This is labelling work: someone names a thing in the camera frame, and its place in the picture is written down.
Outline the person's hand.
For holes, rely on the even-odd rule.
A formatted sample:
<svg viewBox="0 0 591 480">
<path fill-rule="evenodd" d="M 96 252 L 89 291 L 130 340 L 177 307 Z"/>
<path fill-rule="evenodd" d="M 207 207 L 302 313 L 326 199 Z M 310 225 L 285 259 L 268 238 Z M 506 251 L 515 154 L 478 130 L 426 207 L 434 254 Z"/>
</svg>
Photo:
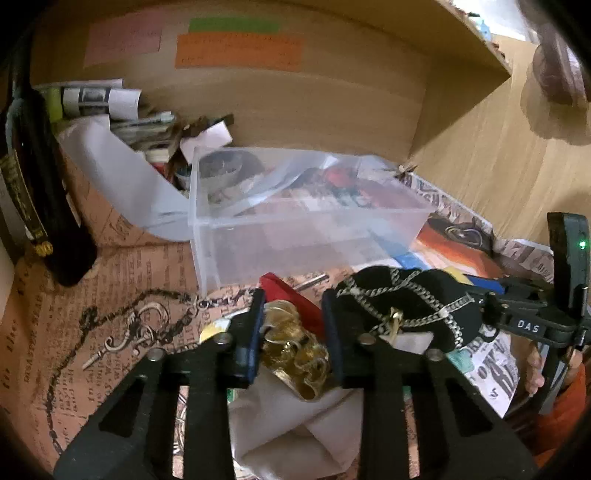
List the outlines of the person's hand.
<svg viewBox="0 0 591 480">
<path fill-rule="evenodd" d="M 544 360 L 537 344 L 533 342 L 526 359 L 525 390 L 530 397 L 533 397 L 545 384 L 542 374 Z"/>
</svg>

